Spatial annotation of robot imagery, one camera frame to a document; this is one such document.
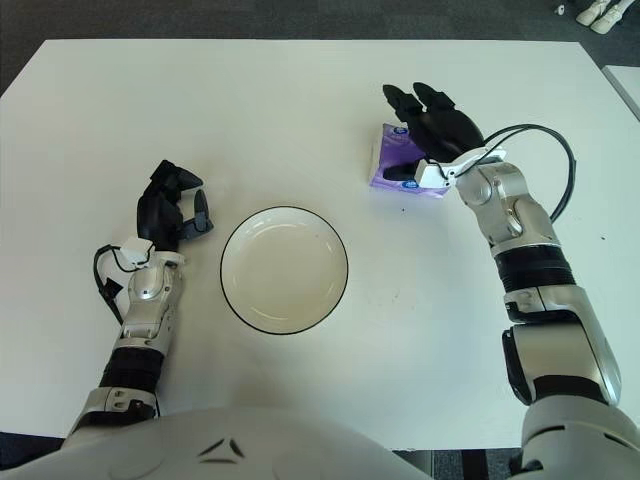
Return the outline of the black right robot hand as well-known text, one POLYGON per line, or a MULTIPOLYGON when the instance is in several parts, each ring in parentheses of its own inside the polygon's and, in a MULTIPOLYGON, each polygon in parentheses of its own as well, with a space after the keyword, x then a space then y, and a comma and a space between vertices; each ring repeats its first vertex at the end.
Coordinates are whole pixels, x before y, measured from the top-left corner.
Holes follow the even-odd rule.
POLYGON ((409 163, 387 167, 382 177, 389 181, 419 180, 418 174, 432 171, 440 179, 437 184, 450 187, 454 173, 447 173, 443 166, 454 163, 459 157, 477 152, 486 154, 485 140, 477 125, 445 93, 416 82, 414 91, 406 93, 400 88, 385 84, 383 94, 397 118, 406 124, 411 141, 423 152, 423 156, 409 163))

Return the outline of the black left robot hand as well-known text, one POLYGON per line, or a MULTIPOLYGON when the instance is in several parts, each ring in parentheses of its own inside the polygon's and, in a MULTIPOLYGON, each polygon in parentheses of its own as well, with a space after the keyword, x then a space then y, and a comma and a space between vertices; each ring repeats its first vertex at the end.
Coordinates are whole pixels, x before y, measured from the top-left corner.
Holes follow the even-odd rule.
POLYGON ((203 181, 192 172, 162 160, 137 203, 139 238, 150 240, 157 251, 177 252, 181 241, 201 237, 213 229, 203 181), (195 190, 194 217, 184 219, 182 193, 195 190))

